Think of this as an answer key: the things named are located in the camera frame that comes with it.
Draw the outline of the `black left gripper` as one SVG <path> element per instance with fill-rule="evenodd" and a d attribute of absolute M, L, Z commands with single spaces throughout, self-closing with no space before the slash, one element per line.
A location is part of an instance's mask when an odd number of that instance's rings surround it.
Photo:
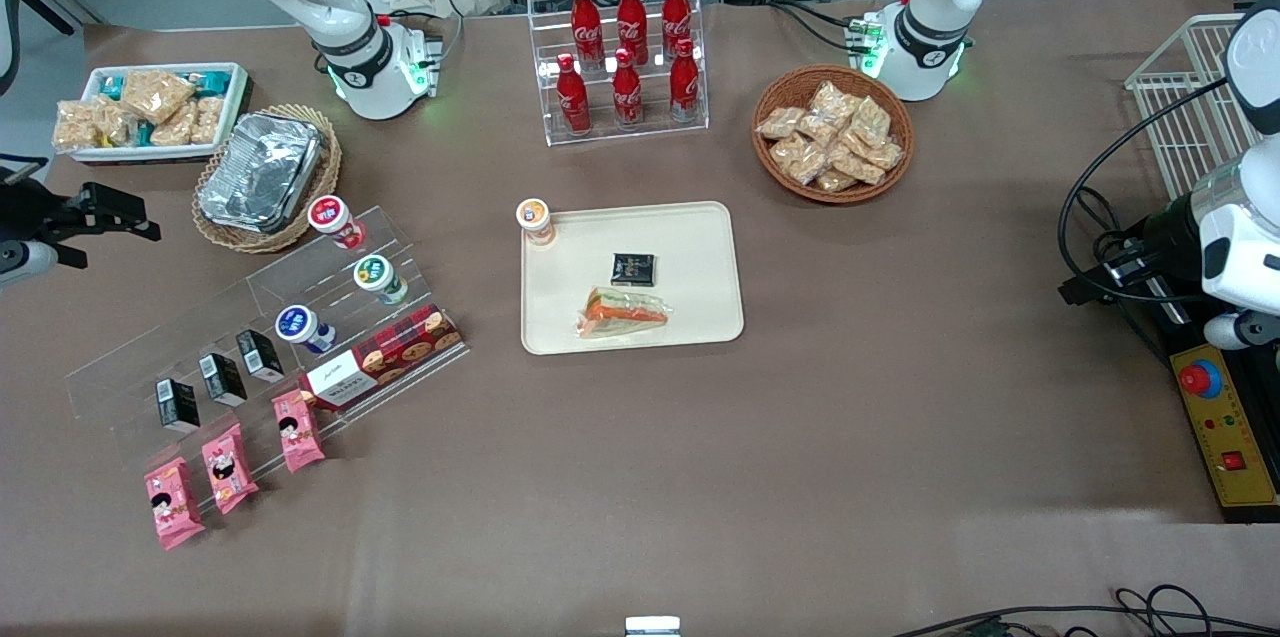
<path fill-rule="evenodd" d="M 1165 208 L 1119 232 L 1119 255 L 1102 262 L 1111 283 L 1138 283 L 1153 278 L 1199 281 L 1202 274 L 1199 226 L 1190 196 L 1172 200 Z M 1074 276 L 1062 281 L 1059 295 L 1065 304 L 1112 304 L 1110 285 L 1101 278 Z"/>

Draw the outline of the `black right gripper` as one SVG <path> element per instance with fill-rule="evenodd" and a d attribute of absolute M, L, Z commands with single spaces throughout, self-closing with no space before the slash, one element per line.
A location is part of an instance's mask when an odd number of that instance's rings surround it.
<path fill-rule="evenodd" d="M 87 255 L 61 240 L 84 233 L 95 216 L 95 233 L 131 233 L 163 239 L 159 224 L 146 221 L 145 200 L 104 183 L 83 183 L 73 196 L 54 194 L 29 177 L 4 177 L 1 187 L 1 269 L 50 271 L 55 265 L 86 269 Z"/>

